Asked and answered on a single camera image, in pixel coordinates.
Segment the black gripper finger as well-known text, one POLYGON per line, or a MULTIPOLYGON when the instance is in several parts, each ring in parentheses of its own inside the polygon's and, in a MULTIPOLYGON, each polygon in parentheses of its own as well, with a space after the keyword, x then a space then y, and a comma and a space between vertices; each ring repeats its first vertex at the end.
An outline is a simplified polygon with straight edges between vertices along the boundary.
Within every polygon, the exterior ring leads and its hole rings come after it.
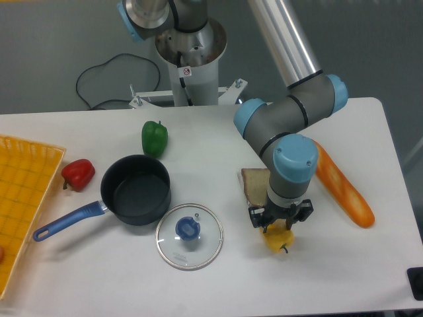
POLYGON ((291 230, 296 222, 305 221, 313 212, 313 204, 310 199, 304 199, 300 204, 292 203, 289 208, 289 217, 286 219, 286 228, 291 230))
POLYGON ((267 214, 265 208, 259 206, 250 206, 248 208, 250 221, 254 228, 261 228, 264 234, 267 233, 268 226, 272 223, 271 216, 267 214))

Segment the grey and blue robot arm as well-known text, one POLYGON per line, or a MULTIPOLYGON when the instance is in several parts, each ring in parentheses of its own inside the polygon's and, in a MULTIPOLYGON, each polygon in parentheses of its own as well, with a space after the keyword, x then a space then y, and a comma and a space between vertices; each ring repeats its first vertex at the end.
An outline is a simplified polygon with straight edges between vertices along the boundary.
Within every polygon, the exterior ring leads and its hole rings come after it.
MULTIPOLYGON (((303 195, 319 155, 300 133, 342 109, 348 91, 339 77, 323 73, 289 1, 250 1, 249 7, 288 90, 281 102, 244 102, 233 119, 270 172, 264 207, 250 209, 252 225, 267 229, 278 219, 292 225, 312 213, 303 195)), ((133 40, 155 39, 168 65, 175 106, 221 100, 218 61, 227 38, 205 1, 120 1, 118 12, 133 40)))

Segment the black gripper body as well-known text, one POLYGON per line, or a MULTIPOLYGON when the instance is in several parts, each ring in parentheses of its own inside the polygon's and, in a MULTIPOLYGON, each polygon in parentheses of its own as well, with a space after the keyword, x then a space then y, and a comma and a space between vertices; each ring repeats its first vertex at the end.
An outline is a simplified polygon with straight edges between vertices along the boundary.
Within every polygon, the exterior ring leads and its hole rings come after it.
POLYGON ((290 223, 296 223, 295 217, 298 212, 299 205, 294 203, 289 204, 287 207, 281 207, 272 201, 268 201, 264 208, 264 222, 273 223, 278 219, 285 219, 290 223))

